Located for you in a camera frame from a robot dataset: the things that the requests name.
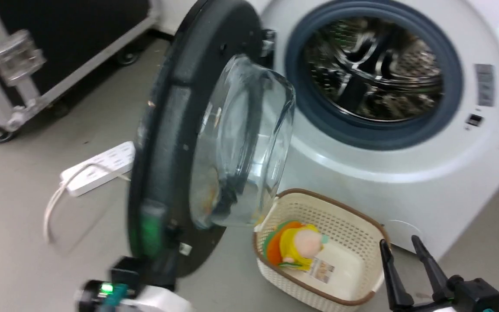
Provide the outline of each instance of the green light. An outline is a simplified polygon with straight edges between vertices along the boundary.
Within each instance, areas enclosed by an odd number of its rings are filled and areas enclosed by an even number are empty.
[[[103,293],[106,293],[106,294],[110,294],[113,292],[113,285],[111,285],[111,283],[103,283],[101,285],[101,292]]]

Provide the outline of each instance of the yellow plush toy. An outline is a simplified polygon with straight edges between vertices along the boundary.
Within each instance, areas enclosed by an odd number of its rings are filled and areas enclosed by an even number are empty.
[[[263,255],[274,265],[307,271],[327,241],[312,224],[286,221],[265,239]]]
[[[323,249],[328,237],[321,235],[319,230],[306,224],[297,229],[287,229],[282,233],[280,241],[281,266],[294,267],[298,270],[309,270],[313,258]]]

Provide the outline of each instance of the metal frame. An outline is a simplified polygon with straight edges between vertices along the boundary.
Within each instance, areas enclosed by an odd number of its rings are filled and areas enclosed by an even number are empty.
[[[148,0],[148,2],[150,9],[147,12],[147,17],[142,22],[100,51],[45,94],[39,94],[38,88],[30,77],[22,79],[16,86],[16,90],[22,97],[25,106],[13,106],[0,87],[0,127],[11,132],[18,130],[25,122],[58,99],[65,91],[97,66],[121,50],[145,30],[152,28],[158,21],[161,3],[160,0]],[[8,37],[9,34],[0,20],[0,44],[6,41]]]

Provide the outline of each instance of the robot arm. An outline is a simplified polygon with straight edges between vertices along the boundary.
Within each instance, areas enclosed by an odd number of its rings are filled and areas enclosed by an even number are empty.
[[[433,302],[415,305],[400,280],[386,241],[380,241],[390,310],[394,312],[499,312],[499,292],[485,280],[466,282],[446,275],[417,236],[415,251],[430,280]],[[77,297],[79,312],[193,312],[190,302],[174,293],[178,244],[169,241],[159,261],[123,257],[110,270],[110,283],[89,281]]]
[[[424,265],[432,286],[433,302],[415,305],[400,280],[394,257],[385,240],[380,241],[380,254],[386,280],[388,303],[394,312],[499,312],[499,292],[481,278],[466,282],[461,276],[447,278],[436,260],[417,236],[413,246]]]

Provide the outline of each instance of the power cord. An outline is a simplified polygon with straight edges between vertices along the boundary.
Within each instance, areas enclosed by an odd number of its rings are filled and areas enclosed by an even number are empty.
[[[81,174],[81,172],[83,172],[87,168],[90,168],[91,166],[95,166],[96,168],[100,168],[101,170],[106,171],[109,174],[114,175],[115,178],[120,178],[122,180],[130,182],[130,179],[127,176],[125,176],[123,174],[118,174],[115,172],[115,170],[107,168],[106,166],[96,164],[94,162],[89,163],[89,164],[85,164],[84,166],[82,166],[69,179],[67,179],[66,181],[62,181],[59,184],[59,188],[55,191],[55,193],[53,193],[53,195],[49,199],[49,202],[47,203],[47,206],[45,207],[45,213],[44,213],[44,219],[43,219],[43,237],[44,237],[44,240],[47,244],[53,243],[53,237],[51,235],[49,221],[50,221],[51,215],[53,213],[53,210],[54,210],[55,206],[57,205],[57,202],[59,201],[59,199],[61,199],[61,196],[63,195],[63,193],[65,192],[65,190],[67,189],[67,186],[71,183],[71,181],[73,179],[75,179],[79,174]]]

